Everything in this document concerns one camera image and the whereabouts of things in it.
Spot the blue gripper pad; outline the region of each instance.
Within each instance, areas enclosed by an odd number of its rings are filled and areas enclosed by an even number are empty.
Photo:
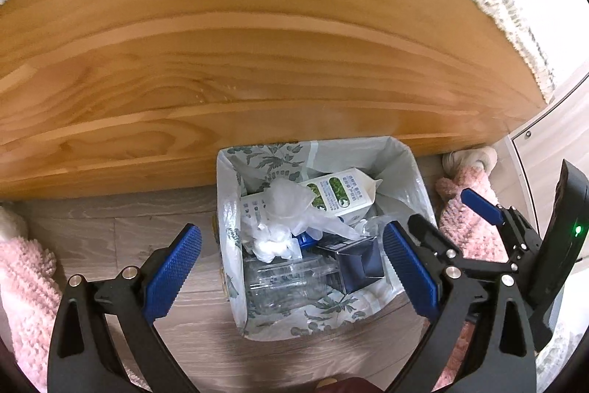
[[[200,230],[186,225],[184,236],[173,245],[168,257],[145,288],[143,316],[149,323],[168,314],[202,246]]]
[[[440,310],[432,277],[392,222],[385,227],[382,243],[416,313],[433,322]]]
[[[491,225],[503,225],[503,213],[484,197],[477,194],[472,188],[465,188],[460,194],[462,203],[479,214]]]

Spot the metal screw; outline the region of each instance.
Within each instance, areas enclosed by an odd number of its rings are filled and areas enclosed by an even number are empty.
[[[127,267],[123,270],[123,278],[125,280],[131,280],[132,278],[135,278],[138,273],[139,269],[137,267]]]
[[[515,280],[511,275],[503,275],[501,277],[501,281],[503,282],[503,285],[508,286],[508,287],[513,287]]]
[[[69,284],[72,287],[77,287],[80,283],[82,283],[82,276],[81,275],[72,275],[70,277]]]
[[[456,267],[447,267],[446,268],[446,275],[448,275],[450,278],[453,278],[454,280],[456,280],[457,278],[460,278],[460,275],[462,275],[462,272],[460,271],[460,269],[458,269]]]

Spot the plastic bag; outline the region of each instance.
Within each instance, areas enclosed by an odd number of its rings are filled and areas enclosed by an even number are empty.
[[[320,240],[324,231],[350,240],[360,238],[340,219],[315,208],[314,199],[311,189],[285,178],[275,179],[261,194],[242,197],[242,206],[247,206],[241,213],[243,246],[259,260],[270,263],[275,257],[301,259],[299,242],[293,236],[304,231],[315,240]]]
[[[263,192],[276,178],[301,182],[352,167],[382,180],[366,218],[390,212],[407,218],[419,213],[435,224],[415,158],[406,145],[392,137],[250,145],[219,152],[217,207],[223,269],[233,317],[246,338],[276,341],[329,331],[378,313],[403,291],[386,260],[387,278],[350,295],[334,290],[321,301],[287,315],[261,315],[248,308],[243,279],[241,197]]]

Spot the pink knit fabric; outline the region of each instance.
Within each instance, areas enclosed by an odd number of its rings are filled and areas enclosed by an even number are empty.
[[[0,295],[22,372],[41,392],[47,391],[51,333],[61,292],[52,276],[55,255],[36,240],[16,237],[0,243]],[[129,380],[146,390],[144,380],[125,367]]]
[[[436,190],[448,202],[440,216],[440,231],[460,248],[466,258],[507,262],[507,252],[497,228],[488,224],[460,200],[462,190],[468,187],[497,205],[497,196],[491,188],[489,177],[485,171],[478,166],[461,168],[454,180],[441,178],[436,183]],[[474,325],[465,322],[454,351],[438,379],[434,391],[454,382],[473,332]]]

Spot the dark red object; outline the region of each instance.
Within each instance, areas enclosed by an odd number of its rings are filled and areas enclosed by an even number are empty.
[[[383,391],[364,378],[348,378],[319,388],[316,393],[383,393]]]

